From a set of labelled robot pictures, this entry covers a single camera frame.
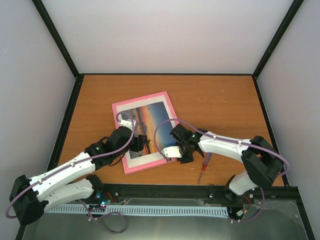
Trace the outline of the blue red screwdriver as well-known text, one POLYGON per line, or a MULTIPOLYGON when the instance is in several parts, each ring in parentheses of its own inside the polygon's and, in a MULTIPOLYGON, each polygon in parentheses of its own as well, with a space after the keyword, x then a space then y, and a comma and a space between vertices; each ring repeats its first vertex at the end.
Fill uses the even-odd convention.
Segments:
POLYGON ((207 166, 208 166, 208 164, 210 162, 211 156, 212 156, 212 153, 208 153, 206 155, 206 157, 205 157, 205 160, 204 160, 204 162, 202 164, 201 173, 200 173, 200 176, 199 176, 199 179, 198 179, 198 184, 201 183, 201 180, 203 178, 204 172, 205 172, 205 170, 206 170, 206 168, 207 168, 207 166))

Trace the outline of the pink photo frame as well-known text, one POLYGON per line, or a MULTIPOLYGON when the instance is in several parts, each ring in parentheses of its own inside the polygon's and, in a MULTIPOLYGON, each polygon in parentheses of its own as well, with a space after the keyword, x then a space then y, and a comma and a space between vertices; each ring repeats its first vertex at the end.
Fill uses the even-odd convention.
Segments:
POLYGON ((129 121, 129 116, 131 116, 136 122, 135 136, 147 136, 147 143, 143 145, 142 150, 138 152, 130 150, 122 158, 126 175, 177 160, 176 158, 163 158, 154 144, 156 142, 160 150, 176 144, 176 140, 170 136, 170 132, 177 125, 176 121, 163 123, 156 130, 156 127, 163 121, 177 118, 166 91, 116 102, 111 106, 114 116, 119 112, 126 113, 126 115, 114 118, 116 127, 120 126, 119 120, 129 121))

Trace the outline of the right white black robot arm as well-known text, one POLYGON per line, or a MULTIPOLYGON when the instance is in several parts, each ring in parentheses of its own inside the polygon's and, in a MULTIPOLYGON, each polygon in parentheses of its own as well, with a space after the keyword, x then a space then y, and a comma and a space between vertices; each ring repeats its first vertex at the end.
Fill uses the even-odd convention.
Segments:
POLYGON ((178 124, 170 132, 176 140, 174 146, 162 153, 166 158, 176 158, 180 163, 191 163, 194 152, 217 154, 234 159, 244 166, 244 171, 232 176, 223 189, 226 201, 234 203, 247 191, 273 185, 283 168, 284 161, 261 136, 253 139, 236 139, 217 135, 205 129, 192 132, 178 124))

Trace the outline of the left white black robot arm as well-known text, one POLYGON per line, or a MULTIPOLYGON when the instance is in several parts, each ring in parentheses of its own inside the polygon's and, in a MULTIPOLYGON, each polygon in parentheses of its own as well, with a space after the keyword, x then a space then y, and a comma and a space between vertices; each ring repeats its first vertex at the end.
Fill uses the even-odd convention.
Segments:
POLYGON ((26 177, 21 175, 13 183, 5 210, 8 219, 18 219, 21 225, 38 220, 46 211, 65 203, 90 198, 99 201, 104 185, 93 173, 128 151, 142 151, 150 141, 146 135, 134 135, 131 127, 120 126, 68 162, 45 173, 26 177))

